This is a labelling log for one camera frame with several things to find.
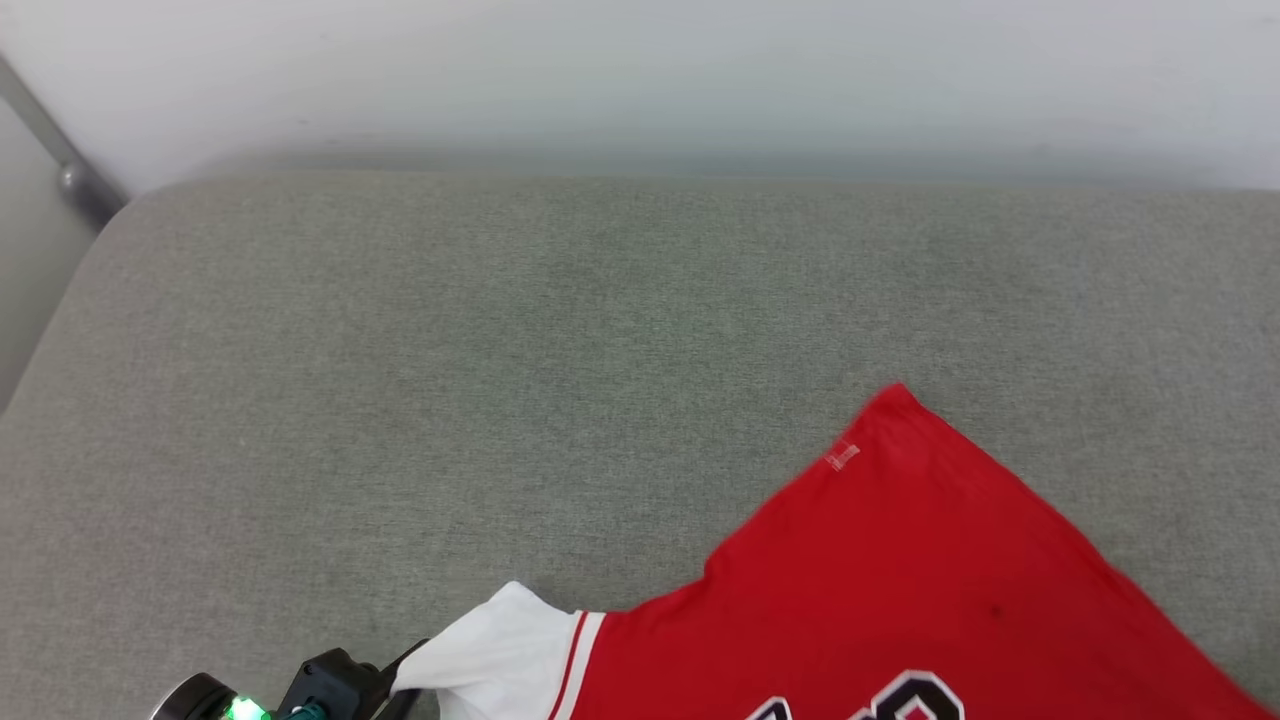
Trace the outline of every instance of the gray fabric surface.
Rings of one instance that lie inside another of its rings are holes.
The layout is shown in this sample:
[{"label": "gray fabric surface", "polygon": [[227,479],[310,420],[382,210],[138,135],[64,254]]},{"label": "gray fabric surface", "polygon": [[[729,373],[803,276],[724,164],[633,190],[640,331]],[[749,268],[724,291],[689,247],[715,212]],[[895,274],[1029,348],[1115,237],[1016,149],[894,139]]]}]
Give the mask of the gray fabric surface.
[{"label": "gray fabric surface", "polygon": [[879,387],[1280,705],[1280,196],[301,174],[124,211],[0,419],[0,697],[626,607]]}]

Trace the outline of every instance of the white wall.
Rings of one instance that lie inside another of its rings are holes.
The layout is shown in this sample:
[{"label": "white wall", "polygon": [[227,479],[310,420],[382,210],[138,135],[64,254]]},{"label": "white wall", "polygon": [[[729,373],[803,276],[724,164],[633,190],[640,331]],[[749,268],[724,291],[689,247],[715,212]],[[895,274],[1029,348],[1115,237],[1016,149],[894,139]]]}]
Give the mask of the white wall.
[{"label": "white wall", "polygon": [[0,0],[127,191],[275,164],[1280,187],[1280,0]]},{"label": "white wall", "polygon": [[0,100],[0,413],[95,231],[58,193],[58,164]]}]

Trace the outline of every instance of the white sleeve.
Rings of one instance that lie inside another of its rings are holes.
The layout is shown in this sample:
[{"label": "white sleeve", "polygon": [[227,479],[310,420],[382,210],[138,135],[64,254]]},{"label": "white sleeve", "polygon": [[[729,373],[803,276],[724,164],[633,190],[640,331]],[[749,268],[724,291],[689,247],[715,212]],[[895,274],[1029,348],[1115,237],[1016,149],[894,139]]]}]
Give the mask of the white sleeve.
[{"label": "white sleeve", "polygon": [[[600,614],[591,612],[599,626]],[[520,583],[507,583],[488,602],[467,612],[406,657],[392,692],[434,689],[440,720],[548,720],[570,675],[570,648],[585,620],[541,601]],[[576,696],[576,687],[571,689]],[[561,707],[557,716],[564,716]]]}]

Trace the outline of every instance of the red jersey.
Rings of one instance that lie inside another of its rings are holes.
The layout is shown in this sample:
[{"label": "red jersey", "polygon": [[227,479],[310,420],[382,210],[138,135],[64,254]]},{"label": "red jersey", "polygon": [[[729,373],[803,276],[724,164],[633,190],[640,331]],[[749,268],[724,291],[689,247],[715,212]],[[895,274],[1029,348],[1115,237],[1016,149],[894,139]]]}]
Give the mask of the red jersey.
[{"label": "red jersey", "polygon": [[404,661],[444,720],[1270,717],[902,386],[626,612],[503,588]]}]

